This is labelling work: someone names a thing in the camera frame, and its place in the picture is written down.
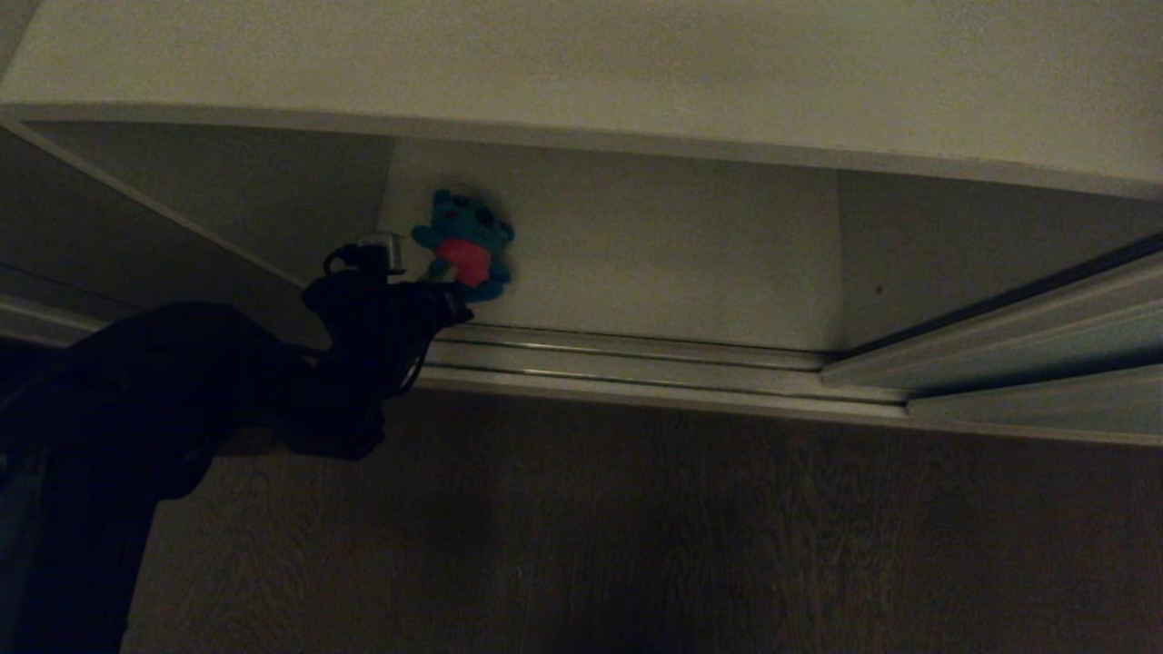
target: shelf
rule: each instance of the shelf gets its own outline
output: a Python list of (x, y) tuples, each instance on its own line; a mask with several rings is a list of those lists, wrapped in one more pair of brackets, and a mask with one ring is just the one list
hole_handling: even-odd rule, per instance
[(465, 325), (433, 344), (423, 383), (719, 411), (905, 417), (899, 392), (823, 386), (826, 361), (770, 348)]
[(0, 111), (1163, 199), (1163, 8), (42, 0)]
[[(514, 283), (477, 311), (511, 327), (846, 351), (1163, 230), (1163, 204), (982, 182), (327, 131), (8, 126), (149, 209), (131, 209), (140, 237), (179, 227), (300, 287), (377, 221), (405, 235), (427, 222), (436, 189), (479, 190), (518, 239)], [(101, 228), (34, 215), (29, 200), (33, 225)], [(411, 241), (405, 255), (414, 275), (431, 258)], [(197, 286), (177, 269), (157, 280)]]

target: cabinet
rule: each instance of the cabinet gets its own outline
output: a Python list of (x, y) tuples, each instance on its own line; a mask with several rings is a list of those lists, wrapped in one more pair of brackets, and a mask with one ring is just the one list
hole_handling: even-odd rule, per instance
[[(26, 236), (0, 264), (123, 311), (230, 301), (321, 344), (297, 299), (317, 260), (459, 185), (516, 227), (515, 282), (437, 343), (429, 384), (902, 420), (1163, 351), (1150, 3), (29, 15), (0, 78)], [(10, 182), (33, 169), (41, 191)]]

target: wooden panel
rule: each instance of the wooden panel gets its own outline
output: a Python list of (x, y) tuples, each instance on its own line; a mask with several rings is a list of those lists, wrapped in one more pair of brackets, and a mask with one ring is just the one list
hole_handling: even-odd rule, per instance
[(855, 348), (1163, 233), (1163, 204), (840, 173)]
[(233, 304), (284, 337), (327, 342), (293, 284), (5, 130), (0, 264), (137, 311), (183, 300)]
[(1144, 652), (1163, 452), (414, 393), (163, 505), (126, 652)]
[(88, 165), (306, 286), (376, 228), (392, 141), (188, 125), (29, 123)]
[[(835, 173), (400, 140), (383, 222), (427, 223), (466, 184), (516, 229), (514, 282), (481, 322), (829, 350), (841, 340)], [(422, 271), (431, 254), (409, 244)]]
[(1157, 2), (47, 0), (0, 100), (647, 135), (1158, 198), (1161, 31)]

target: white shelf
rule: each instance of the white shelf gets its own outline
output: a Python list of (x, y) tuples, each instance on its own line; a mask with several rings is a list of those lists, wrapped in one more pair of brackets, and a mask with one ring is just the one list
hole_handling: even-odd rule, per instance
[(1161, 33), (1158, 2), (42, 0), (0, 111), (1161, 199)]
[[(0, 158), (0, 264), (80, 293), (56, 293), (62, 306), (40, 291), (13, 297), (93, 318), (224, 301), (280, 336), (322, 344), (298, 293), (328, 251), (377, 219), (401, 234), (427, 223), (442, 186), (484, 191), (516, 228), (514, 282), (475, 306), (487, 327), (434, 348), (426, 384), (892, 419), (908, 392), (883, 389), (1089, 364), (1158, 346), (1163, 333), (1158, 266), (1147, 260), (821, 377), (830, 353), (1163, 229), (1156, 202), (407, 135), (10, 127), (23, 140), (0, 133), (12, 152)], [(411, 243), (405, 256), (413, 275), (431, 258)], [(117, 311), (86, 313), (90, 296)], [(56, 325), (34, 305), (6, 306), (6, 333), (77, 333), (72, 318)], [(813, 363), (769, 365), (791, 360)]]

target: plush toy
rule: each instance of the plush toy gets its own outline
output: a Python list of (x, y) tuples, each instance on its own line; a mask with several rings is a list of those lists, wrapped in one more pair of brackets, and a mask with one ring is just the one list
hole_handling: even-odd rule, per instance
[(412, 229), (416, 243), (436, 255), (428, 277), (455, 275), (470, 303), (500, 297), (511, 276), (498, 257), (513, 241), (513, 228), (480, 200), (454, 196), (445, 189), (433, 196), (431, 222), (431, 227)]

